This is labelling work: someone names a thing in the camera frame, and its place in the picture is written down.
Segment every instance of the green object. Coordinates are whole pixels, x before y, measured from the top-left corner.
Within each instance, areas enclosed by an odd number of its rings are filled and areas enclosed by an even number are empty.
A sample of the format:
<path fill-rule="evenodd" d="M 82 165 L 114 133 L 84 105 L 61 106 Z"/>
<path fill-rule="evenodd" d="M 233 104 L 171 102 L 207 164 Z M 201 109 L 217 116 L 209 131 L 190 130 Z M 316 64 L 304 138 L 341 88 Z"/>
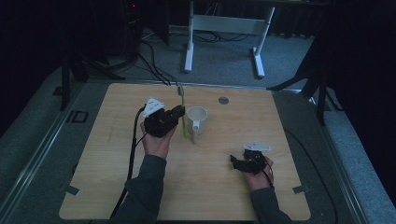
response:
<path fill-rule="evenodd" d="M 181 106 L 185 107 L 184 106 L 184 89 L 182 86 L 177 87 L 177 94 L 181 96 Z M 184 120 L 184 116 L 185 115 L 183 115 L 183 117 L 181 117 L 181 120 L 183 122 L 183 136 L 184 136 L 184 138 L 187 139 L 188 138 L 187 127 L 186 127 L 186 121 Z"/>

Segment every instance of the black device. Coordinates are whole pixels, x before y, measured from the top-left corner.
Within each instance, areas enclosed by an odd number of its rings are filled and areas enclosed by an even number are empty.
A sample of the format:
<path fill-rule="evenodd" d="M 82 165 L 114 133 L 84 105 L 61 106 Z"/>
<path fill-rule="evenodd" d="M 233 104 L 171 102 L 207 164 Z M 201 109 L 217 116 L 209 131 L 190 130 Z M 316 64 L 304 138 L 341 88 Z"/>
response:
<path fill-rule="evenodd" d="M 230 155 L 230 158 L 234 169 L 254 175 L 263 171 L 267 165 L 267 161 L 260 151 L 245 149 L 244 161 L 238 160 L 233 155 Z"/>
<path fill-rule="evenodd" d="M 185 113 L 186 109 L 182 105 L 177 105 L 172 110 L 167 111 L 161 108 L 145 118 L 145 130 L 153 136 L 163 137 L 178 125 L 178 119 Z"/>

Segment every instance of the cup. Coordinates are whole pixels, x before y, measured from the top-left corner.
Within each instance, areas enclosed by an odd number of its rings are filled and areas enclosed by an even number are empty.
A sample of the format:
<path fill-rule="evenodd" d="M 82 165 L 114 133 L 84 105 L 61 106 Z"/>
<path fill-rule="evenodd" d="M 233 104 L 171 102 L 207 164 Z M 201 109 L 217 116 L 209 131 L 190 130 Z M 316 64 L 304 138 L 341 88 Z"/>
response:
<path fill-rule="evenodd" d="M 198 140 L 198 135 L 205 130 L 207 111 L 201 106 L 193 106 L 187 111 L 189 118 L 187 129 L 192 134 L 192 142 L 195 144 Z"/>

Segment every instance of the white metal stand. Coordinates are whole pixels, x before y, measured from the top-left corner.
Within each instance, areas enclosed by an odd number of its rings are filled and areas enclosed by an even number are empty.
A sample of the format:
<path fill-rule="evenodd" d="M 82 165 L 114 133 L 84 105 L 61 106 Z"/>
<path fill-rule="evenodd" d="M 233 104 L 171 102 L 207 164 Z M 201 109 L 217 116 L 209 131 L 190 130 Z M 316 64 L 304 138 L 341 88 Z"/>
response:
<path fill-rule="evenodd" d="M 262 52 L 262 46 L 264 44 L 265 37 L 267 36 L 274 10 L 274 7 L 270 8 L 270 12 L 268 13 L 265 20 L 194 15 L 194 2 L 190 1 L 189 45 L 187 46 L 184 70 L 189 73 L 192 69 L 192 54 L 194 51 L 192 35 L 194 30 L 205 30 L 245 35 L 259 35 L 261 38 L 258 47 L 253 48 L 252 52 L 258 76 L 265 77 L 260 53 Z"/>

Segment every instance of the sleeve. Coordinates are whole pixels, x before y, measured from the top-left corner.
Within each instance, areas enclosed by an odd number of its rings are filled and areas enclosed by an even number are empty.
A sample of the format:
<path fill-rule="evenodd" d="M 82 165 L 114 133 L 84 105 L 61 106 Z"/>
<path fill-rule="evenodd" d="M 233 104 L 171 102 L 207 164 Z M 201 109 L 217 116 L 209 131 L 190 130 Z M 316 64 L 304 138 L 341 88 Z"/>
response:
<path fill-rule="evenodd" d="M 117 214 L 110 219 L 113 224 L 155 223 L 163 196 L 163 178 L 166 160 L 146 155 L 138 177 L 125 183 L 128 194 Z"/>
<path fill-rule="evenodd" d="M 291 219 L 279 210 L 273 188 L 258 189 L 250 193 L 253 208 L 261 224 L 291 223 Z"/>

